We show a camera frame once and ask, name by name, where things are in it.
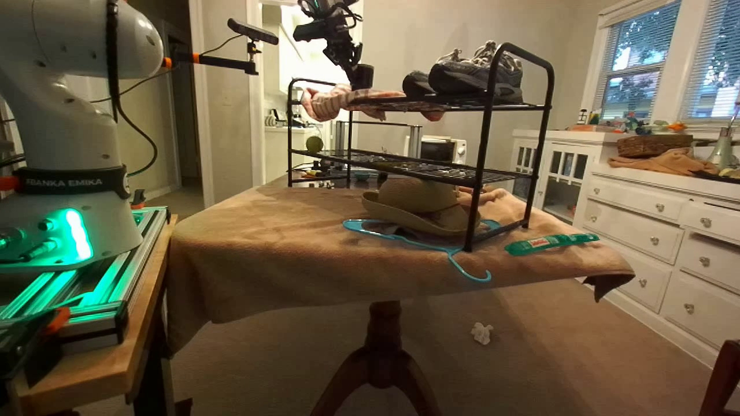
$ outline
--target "brown tablecloth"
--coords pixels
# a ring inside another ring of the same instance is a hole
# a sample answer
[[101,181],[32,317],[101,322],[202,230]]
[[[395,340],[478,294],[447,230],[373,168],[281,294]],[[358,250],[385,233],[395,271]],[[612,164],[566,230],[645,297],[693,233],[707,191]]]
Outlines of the brown tablecloth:
[[[478,210],[506,225],[521,218],[523,201],[504,195]],[[601,299],[633,276],[631,266],[601,243],[518,260],[506,255],[511,241],[574,233],[541,210],[533,210],[527,232],[515,230],[476,245],[475,251],[455,255],[475,276],[490,271],[490,282],[462,277],[447,251],[345,232],[343,220],[349,218],[366,218],[358,190],[274,183],[183,220],[171,236],[166,271],[174,349],[205,322],[225,324],[278,308],[441,297],[566,277],[590,277]]]

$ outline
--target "black shoe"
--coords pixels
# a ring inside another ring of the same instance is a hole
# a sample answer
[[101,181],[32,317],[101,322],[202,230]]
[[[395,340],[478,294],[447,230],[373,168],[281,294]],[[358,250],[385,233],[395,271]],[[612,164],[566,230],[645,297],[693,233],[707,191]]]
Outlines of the black shoe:
[[431,76],[424,71],[411,71],[402,78],[402,92],[408,98],[436,98],[436,87],[431,85]]
[[[475,58],[462,58],[461,49],[455,49],[449,58],[441,58],[431,70],[431,85],[437,95],[482,95],[489,92],[489,75],[492,65],[492,55],[498,50],[496,41],[486,41]],[[523,102],[523,70],[521,62],[508,54],[499,58],[499,67],[496,71],[496,102],[515,104]]]

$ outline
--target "cable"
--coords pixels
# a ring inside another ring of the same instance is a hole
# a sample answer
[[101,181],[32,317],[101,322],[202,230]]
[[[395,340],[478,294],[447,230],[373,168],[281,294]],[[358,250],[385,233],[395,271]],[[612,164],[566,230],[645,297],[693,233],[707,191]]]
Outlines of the cable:
[[[121,90],[121,92],[118,92],[118,98],[122,98],[122,95],[128,95],[128,92],[131,92],[131,90],[142,87],[142,85],[143,85],[143,84],[149,84],[149,82],[159,78],[163,75],[164,75],[164,71],[157,71],[157,75],[152,75],[152,76],[149,76],[149,78],[142,78],[140,84],[134,84],[134,85],[129,85],[129,87]],[[112,98],[90,100],[88,104],[101,104],[101,102],[112,102]]]
[[378,230],[367,230],[366,225],[385,225],[389,226],[389,223],[382,220],[345,220],[343,226],[352,233],[364,233],[364,236],[373,236],[373,239],[382,239],[382,241],[392,241],[392,243],[400,243],[408,247],[416,247],[416,250],[436,250],[436,251],[444,251],[449,264],[455,269],[458,276],[462,276],[464,280],[478,282],[478,285],[489,285],[492,282],[492,272],[486,271],[483,276],[471,276],[469,271],[462,269],[462,264],[455,260],[455,255],[461,251],[461,247],[454,245],[432,245],[432,243],[424,243],[424,241],[411,241],[405,239],[400,233],[393,232],[378,232]]
[[149,168],[157,161],[159,149],[157,149],[157,144],[156,144],[136,122],[129,121],[129,115],[128,115],[122,109],[118,109],[118,110],[121,110],[122,121],[126,121],[131,129],[136,129],[136,131],[146,139],[146,144],[152,149],[152,158],[150,158],[142,168],[136,168],[136,172],[129,173],[129,176],[140,176],[140,173],[149,172]]
[[108,0],[106,2],[106,65],[108,65],[108,90],[112,90],[112,110],[114,110],[114,121],[118,122],[118,114],[122,115],[122,121],[136,129],[146,144],[152,149],[152,158],[136,172],[128,173],[128,176],[140,176],[143,172],[149,172],[157,158],[159,158],[159,151],[157,151],[157,144],[136,124],[131,122],[131,117],[122,110],[121,106],[121,87],[118,87],[118,0]]
[[237,41],[239,38],[240,34],[234,34],[234,38],[225,40],[220,47],[205,49],[200,55],[216,54],[216,50],[225,49],[226,45]]

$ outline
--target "metal shoe rack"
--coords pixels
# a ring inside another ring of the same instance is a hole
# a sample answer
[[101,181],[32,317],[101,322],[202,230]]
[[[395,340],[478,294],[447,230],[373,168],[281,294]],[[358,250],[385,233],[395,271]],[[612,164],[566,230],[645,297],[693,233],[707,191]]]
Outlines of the metal shoe rack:
[[[547,75],[547,87],[543,98],[537,104],[521,102],[521,104],[501,104],[496,100],[496,78],[498,78],[498,67],[504,54],[511,54],[514,58],[521,58],[523,62],[533,65],[535,70],[541,70]],[[326,82],[315,82],[315,78],[293,78],[290,84],[290,98],[293,98],[297,85],[334,85]],[[352,100],[348,110],[349,110],[349,131],[343,151],[321,151],[321,152],[308,152],[300,149],[293,149],[293,131],[292,128],[286,129],[286,160],[290,160],[290,186],[293,186],[292,166],[293,166],[293,154],[305,154],[305,158],[319,158],[334,164],[348,164],[348,183],[349,183],[349,172],[352,166],[366,166],[366,168],[378,168],[387,173],[397,173],[397,176],[415,176],[422,181],[436,181],[436,183],[454,183],[454,186],[468,186],[471,187],[471,206],[478,206],[482,201],[482,190],[483,183],[499,183],[499,181],[525,181],[529,183],[527,190],[527,209],[525,214],[511,225],[501,225],[496,230],[496,233],[489,236],[476,236],[476,213],[469,210],[469,223],[468,223],[468,233],[462,241],[462,250],[471,251],[475,243],[506,233],[518,226],[529,226],[529,214],[533,214],[533,201],[535,201],[535,190],[537,190],[537,179],[538,179],[538,160],[543,152],[543,142],[547,142],[547,129],[548,129],[548,117],[552,109],[552,90],[556,90],[556,70],[548,61],[515,47],[515,45],[499,45],[490,61],[490,71],[489,71],[489,92],[482,95],[437,95],[437,98],[393,98],[393,100]],[[300,102],[290,102],[286,104],[286,117],[293,117],[293,104]],[[370,151],[357,151],[352,149],[352,124],[353,124],[353,114],[357,110],[440,110],[440,114],[454,114],[454,110],[478,110],[483,115],[482,121],[482,144],[478,144],[478,158],[475,166],[464,164],[440,164],[431,160],[416,160],[416,158],[397,158],[397,154],[387,154],[387,152],[370,152]],[[499,168],[486,168],[486,154],[489,154],[489,139],[490,139],[490,124],[492,124],[492,114],[499,110],[535,110],[538,114],[538,139],[537,139],[537,151],[535,151],[535,161],[529,173],[518,173],[518,172],[499,172]]]

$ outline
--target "table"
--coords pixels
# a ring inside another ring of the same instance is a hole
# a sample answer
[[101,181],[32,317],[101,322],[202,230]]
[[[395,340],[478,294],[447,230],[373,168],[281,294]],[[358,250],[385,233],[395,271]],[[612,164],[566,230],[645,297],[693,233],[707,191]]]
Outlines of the table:
[[163,327],[164,262],[177,218],[163,230],[129,300],[126,340],[115,347],[66,353],[32,389],[17,380],[19,413],[60,413],[126,395],[136,413],[171,413]]
[[[525,209],[508,191],[496,198],[483,195],[482,201],[482,218],[501,225],[521,220]],[[400,349],[400,299],[569,277],[590,277],[601,299],[631,280],[631,266],[601,243],[521,260],[506,255],[504,245],[511,241],[574,233],[541,210],[533,213],[527,232],[515,230],[475,251],[455,255],[475,276],[490,271],[490,282],[464,280],[444,251],[411,250],[343,230],[343,220],[364,214],[362,190],[270,183],[183,220],[171,236],[166,269],[171,344],[185,347],[205,322],[225,324],[281,308],[370,303],[367,340],[345,360],[315,413],[334,413],[358,383],[400,387],[422,413],[436,413],[426,380]]]

